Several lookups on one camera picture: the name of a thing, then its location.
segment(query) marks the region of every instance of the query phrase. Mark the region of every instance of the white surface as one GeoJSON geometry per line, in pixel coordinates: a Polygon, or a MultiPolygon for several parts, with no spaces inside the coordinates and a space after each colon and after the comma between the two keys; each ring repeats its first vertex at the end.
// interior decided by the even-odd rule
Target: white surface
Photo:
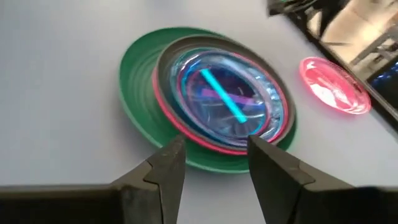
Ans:
{"type": "MultiPolygon", "coordinates": [[[[120,107],[118,66],[135,39],[170,26],[226,34],[280,73],[298,113],[292,154],[354,185],[398,185],[397,134],[375,111],[314,99],[297,70],[320,54],[261,0],[228,2],[0,1],[0,185],[105,183],[149,156],[120,107]]],[[[263,223],[258,205],[248,174],[189,169],[179,223],[263,223]]]]}

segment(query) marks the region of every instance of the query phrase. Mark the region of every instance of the green ring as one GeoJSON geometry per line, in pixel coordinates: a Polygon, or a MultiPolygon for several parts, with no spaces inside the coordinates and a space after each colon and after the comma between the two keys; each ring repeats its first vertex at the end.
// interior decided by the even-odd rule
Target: green ring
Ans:
{"type": "MultiPolygon", "coordinates": [[[[162,147],[179,134],[157,104],[151,75],[157,58],[173,41],[188,35],[225,36],[189,27],[164,28],[137,39],[123,56],[119,71],[119,95],[126,114],[137,129],[155,146],[162,147]]],[[[278,143],[287,149],[293,140],[295,125],[278,143]]],[[[208,150],[186,140],[187,164],[199,169],[227,174],[249,172],[246,156],[230,156],[208,150]]]]}

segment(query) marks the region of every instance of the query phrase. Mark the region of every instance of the blue light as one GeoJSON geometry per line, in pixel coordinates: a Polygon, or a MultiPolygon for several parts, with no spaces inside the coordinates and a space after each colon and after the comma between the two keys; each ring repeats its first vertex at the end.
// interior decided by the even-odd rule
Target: blue light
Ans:
{"type": "Polygon", "coordinates": [[[240,123],[245,123],[248,119],[239,109],[239,107],[235,104],[235,102],[229,97],[227,92],[225,92],[224,88],[218,83],[213,74],[211,74],[211,72],[207,68],[200,70],[200,73],[203,75],[205,80],[211,85],[211,87],[217,92],[220,98],[227,105],[228,109],[232,112],[232,114],[234,114],[235,118],[240,123]]]}

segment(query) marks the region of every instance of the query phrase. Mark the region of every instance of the white table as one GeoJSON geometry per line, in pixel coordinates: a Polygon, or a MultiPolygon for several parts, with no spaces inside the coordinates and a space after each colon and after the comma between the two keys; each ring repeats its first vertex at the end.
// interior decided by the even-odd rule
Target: white table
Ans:
{"type": "MultiPolygon", "coordinates": [[[[1,1],[0,185],[106,183],[152,154],[121,109],[118,66],[134,40],[171,26],[225,34],[280,73],[298,113],[292,154],[354,185],[398,185],[397,134],[375,111],[314,99],[298,65],[320,53],[261,0],[1,1]]],[[[178,222],[264,223],[249,174],[195,169],[178,222]]]]}

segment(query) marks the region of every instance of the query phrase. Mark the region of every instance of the glowing red disc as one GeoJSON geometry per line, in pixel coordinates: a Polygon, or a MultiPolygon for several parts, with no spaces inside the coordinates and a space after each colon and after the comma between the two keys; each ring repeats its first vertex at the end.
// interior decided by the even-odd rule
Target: glowing red disc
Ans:
{"type": "Polygon", "coordinates": [[[300,74],[312,93],[333,108],[350,114],[371,109],[367,91],[348,72],[326,59],[302,60],[300,74]]]}

